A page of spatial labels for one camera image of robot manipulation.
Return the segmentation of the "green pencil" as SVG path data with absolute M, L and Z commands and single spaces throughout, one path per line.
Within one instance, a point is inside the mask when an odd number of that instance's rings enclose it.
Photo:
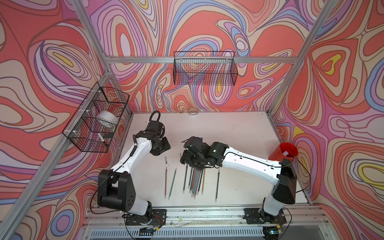
M 171 188 L 170 188 L 170 192 L 169 192 L 169 195 L 168 195 L 168 201 L 170 201 L 171 196 L 172 196 L 172 191 L 173 191 L 173 187 L 174 187 L 174 184 L 175 184 L 176 175 L 177 175 L 177 168 L 175 168 L 175 171 L 174 171 L 174 175 L 173 175 L 173 179 L 172 179 L 172 183 L 171 183 Z

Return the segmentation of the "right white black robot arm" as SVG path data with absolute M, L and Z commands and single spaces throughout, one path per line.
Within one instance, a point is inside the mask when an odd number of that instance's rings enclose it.
M 183 141 L 181 164 L 203 171 L 210 168 L 229 168 L 254 175 L 273 187 L 263 201 L 260 213 L 276 217 L 285 205 L 296 203 L 297 175 L 293 159 L 283 152 L 281 160 L 267 160 L 242 153 L 227 144 L 208 145 L 202 138 L 190 137 Z

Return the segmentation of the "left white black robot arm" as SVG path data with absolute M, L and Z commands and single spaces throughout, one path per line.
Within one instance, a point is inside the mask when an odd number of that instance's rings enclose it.
M 128 152 L 111 169 L 99 173 L 95 193 L 99 207 L 138 216 L 151 213 L 151 203 L 136 196 L 132 173 L 147 155 L 156 157 L 171 149 L 160 117 L 159 111 L 152 112 L 145 130 L 133 135 Z

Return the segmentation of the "bundle of coloured pencils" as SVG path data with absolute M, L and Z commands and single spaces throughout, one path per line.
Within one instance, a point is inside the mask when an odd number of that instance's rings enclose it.
M 202 190 L 205 171 L 192 166 L 188 166 L 188 168 L 190 170 L 188 184 L 189 194 L 191 195 L 191 198 L 196 199 Z

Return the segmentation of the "black pencil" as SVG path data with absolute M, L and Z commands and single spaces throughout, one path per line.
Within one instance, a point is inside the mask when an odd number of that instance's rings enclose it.
M 218 201 L 219 185 L 220 185 L 220 169 L 218 169 L 218 173 L 217 173 L 217 182 L 216 182 L 216 191 L 215 191 L 215 203 L 217 203 L 217 201 Z

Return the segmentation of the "white marker in basket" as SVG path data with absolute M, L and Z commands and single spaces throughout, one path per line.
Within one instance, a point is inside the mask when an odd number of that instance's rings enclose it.
M 98 133 L 98 136 L 101 140 L 101 142 L 105 145 L 105 146 L 108 146 L 107 142 L 105 141 L 105 139 L 103 138 L 102 134 L 101 133 Z

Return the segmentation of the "white tape roll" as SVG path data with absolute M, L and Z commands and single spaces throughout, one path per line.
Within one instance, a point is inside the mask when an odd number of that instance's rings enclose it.
M 119 122 L 119 119 L 114 114 L 112 114 L 111 112 L 108 112 L 106 110 L 101 111 L 96 116 L 96 118 L 98 120 L 103 121 L 103 123 L 110 123 L 110 124 L 113 124 L 113 125 L 117 125 L 118 122 Z

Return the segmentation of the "red plastic cup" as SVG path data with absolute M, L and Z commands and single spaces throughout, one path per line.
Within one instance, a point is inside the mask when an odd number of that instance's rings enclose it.
M 284 159 L 293 161 L 298 155 L 298 149 L 291 143 L 281 143 L 275 150 L 270 154 L 268 160 L 282 162 Z

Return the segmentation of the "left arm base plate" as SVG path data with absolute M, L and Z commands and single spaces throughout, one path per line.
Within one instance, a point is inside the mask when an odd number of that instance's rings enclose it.
M 143 216 L 128 213 L 123 218 L 126 226 L 160 227 L 166 223 L 166 217 L 166 209 L 154 209 L 151 213 L 147 212 Z

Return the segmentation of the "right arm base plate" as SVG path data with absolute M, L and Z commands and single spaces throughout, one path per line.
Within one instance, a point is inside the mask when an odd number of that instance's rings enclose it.
M 265 213 L 261 208 L 245 208 L 243 219 L 245 219 L 249 225 L 275 224 L 282 226 L 287 223 L 283 209 L 280 209 L 277 216 L 272 216 Z

